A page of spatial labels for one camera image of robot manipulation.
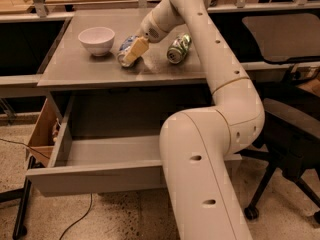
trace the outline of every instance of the table surface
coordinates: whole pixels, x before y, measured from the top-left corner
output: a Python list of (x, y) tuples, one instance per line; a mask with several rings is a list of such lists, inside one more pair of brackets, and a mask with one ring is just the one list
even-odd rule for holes
[[(51, 61), (38, 82), (40, 87), (96, 88), (128, 87), (205, 82), (193, 45), (186, 59), (172, 65), (166, 58), (169, 45), (175, 37), (188, 32), (185, 25), (175, 28), (150, 49), (131, 69), (124, 69), (117, 61), (120, 45), (139, 28), (150, 9), (108, 9), (77, 11), (59, 43)], [(114, 45), (106, 56), (94, 57), (78, 40), (81, 31), (104, 26), (116, 33)]]

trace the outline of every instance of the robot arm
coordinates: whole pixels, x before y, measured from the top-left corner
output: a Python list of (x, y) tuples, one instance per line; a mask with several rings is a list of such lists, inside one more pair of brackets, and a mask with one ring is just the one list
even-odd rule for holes
[(207, 1), (164, 0), (138, 34), (159, 42), (185, 23), (215, 104), (178, 112), (161, 129), (160, 154), (181, 239), (248, 240), (251, 234), (224, 156), (255, 140), (264, 110), (251, 80), (209, 17)]

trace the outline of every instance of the ceramic bowl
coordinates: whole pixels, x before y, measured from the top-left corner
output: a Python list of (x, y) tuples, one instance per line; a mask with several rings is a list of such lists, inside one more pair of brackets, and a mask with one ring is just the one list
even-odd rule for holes
[(82, 31), (78, 39), (82, 46), (94, 56), (106, 55), (113, 46), (115, 33), (110, 28), (94, 27)]

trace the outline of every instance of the wooden box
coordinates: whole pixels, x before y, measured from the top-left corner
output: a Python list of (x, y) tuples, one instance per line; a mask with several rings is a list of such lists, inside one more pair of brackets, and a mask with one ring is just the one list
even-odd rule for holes
[(54, 146), (52, 131), (56, 118), (54, 110), (46, 100), (28, 143), (29, 152), (45, 167), (48, 165)]

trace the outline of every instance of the electrical cable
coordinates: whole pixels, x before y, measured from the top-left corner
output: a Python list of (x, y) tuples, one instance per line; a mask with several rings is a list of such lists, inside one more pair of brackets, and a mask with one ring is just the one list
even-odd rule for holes
[(89, 208), (88, 208), (87, 212), (86, 212), (80, 219), (76, 220), (76, 221), (73, 222), (69, 227), (67, 227), (67, 228), (63, 231), (63, 233), (61, 234), (59, 240), (62, 240), (63, 236), (68, 232), (68, 230), (69, 230), (70, 228), (72, 228), (75, 224), (77, 224), (79, 221), (81, 221), (82, 219), (84, 219), (84, 218), (89, 214), (89, 212), (90, 212), (90, 210), (91, 210), (91, 207), (92, 207), (92, 193), (90, 194), (90, 205), (89, 205)]
[(45, 154), (43, 154), (43, 153), (39, 152), (38, 150), (35, 150), (34, 148), (30, 147), (29, 145), (24, 144), (23, 142), (12, 141), (12, 140), (6, 140), (6, 139), (2, 139), (2, 138), (0, 138), (0, 140), (1, 140), (1, 141), (4, 141), (4, 142), (8, 142), (8, 143), (13, 143), (13, 144), (23, 145), (23, 146), (25, 146), (25, 147), (27, 147), (27, 148), (31, 149), (32, 151), (37, 152), (37, 153), (38, 153), (38, 154), (40, 154), (41, 156), (43, 156), (43, 157), (45, 157), (45, 158), (47, 158), (47, 159), (50, 159), (50, 157), (48, 157), (48, 156), (46, 156)]
[[(4, 142), (8, 142), (8, 143), (23, 145), (23, 146), (28, 147), (28, 148), (30, 148), (31, 150), (39, 153), (40, 155), (44, 156), (45, 158), (50, 159), (50, 157), (48, 157), (48, 156), (42, 154), (41, 152), (39, 152), (39, 151), (31, 148), (29, 145), (24, 144), (23, 142), (6, 140), (6, 139), (2, 139), (2, 138), (0, 138), (0, 140), (1, 140), (1, 141), (4, 141)], [(63, 233), (62, 233), (62, 235), (60, 236), (59, 240), (61, 240), (61, 239), (63, 238), (63, 236), (68, 232), (68, 230), (69, 230), (70, 228), (72, 228), (75, 224), (77, 224), (79, 221), (81, 221), (82, 219), (84, 219), (84, 218), (89, 214), (91, 208), (92, 208), (92, 193), (90, 194), (90, 205), (89, 205), (89, 208), (88, 208), (87, 212), (86, 212), (80, 219), (76, 220), (76, 221), (73, 222), (69, 227), (67, 227), (67, 228), (63, 231)]]

